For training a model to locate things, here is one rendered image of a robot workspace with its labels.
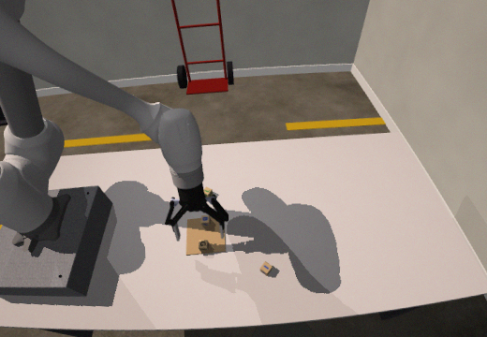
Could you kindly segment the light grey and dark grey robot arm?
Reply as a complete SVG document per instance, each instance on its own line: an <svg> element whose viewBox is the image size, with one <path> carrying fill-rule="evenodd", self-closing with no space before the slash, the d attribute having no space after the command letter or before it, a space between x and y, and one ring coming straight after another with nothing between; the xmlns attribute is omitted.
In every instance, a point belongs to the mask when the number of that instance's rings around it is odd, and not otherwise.
<svg viewBox="0 0 487 337"><path fill-rule="evenodd" d="M177 188L203 182L201 137L190 110L147 103L70 61L21 25L24 8L25 0L0 0L0 106L7 120L0 224L17 231L12 244L33 253L38 242L58 240L71 200L48 195L65 139L56 123L42 118L32 75L135 119L141 132L159 139Z"/></svg>

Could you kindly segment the tan square mat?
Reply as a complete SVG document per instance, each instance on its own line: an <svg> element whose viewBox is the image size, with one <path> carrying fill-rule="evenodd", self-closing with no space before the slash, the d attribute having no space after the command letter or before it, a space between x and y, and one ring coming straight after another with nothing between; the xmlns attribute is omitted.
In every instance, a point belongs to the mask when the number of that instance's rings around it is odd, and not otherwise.
<svg viewBox="0 0 487 337"><path fill-rule="evenodd" d="M186 255L198 255L217 252L226 252L225 229L224 239L221 240L219 223L211 218L209 227L203 227L201 218L187 219ZM199 240L208 240L208 251L199 250Z"/></svg>

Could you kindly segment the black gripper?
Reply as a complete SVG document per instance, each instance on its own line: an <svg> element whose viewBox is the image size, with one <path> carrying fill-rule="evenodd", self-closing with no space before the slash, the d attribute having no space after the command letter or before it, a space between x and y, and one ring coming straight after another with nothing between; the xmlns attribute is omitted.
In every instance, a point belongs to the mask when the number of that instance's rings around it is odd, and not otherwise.
<svg viewBox="0 0 487 337"><path fill-rule="evenodd" d="M191 189L177 188L177 190L178 190L179 199L175 199L174 197L171 198L170 210L165 222L166 226L167 225L172 226L172 230L175 233L177 242L180 240L181 237L177 222L187 211L189 212L202 211L210 215L214 220L216 220L219 223L221 239L224 239L224 227L225 227L224 222L225 221L227 222L229 220L229 214L216 200L216 196L212 195L211 197L205 197L203 183ZM207 201L210 202L211 205L213 205L216 211L213 208L211 208L208 205L208 203L206 203ZM170 219L174 207L176 207L178 203L182 206L182 208L180 209L180 211L176 213L176 215L172 219Z"/></svg>

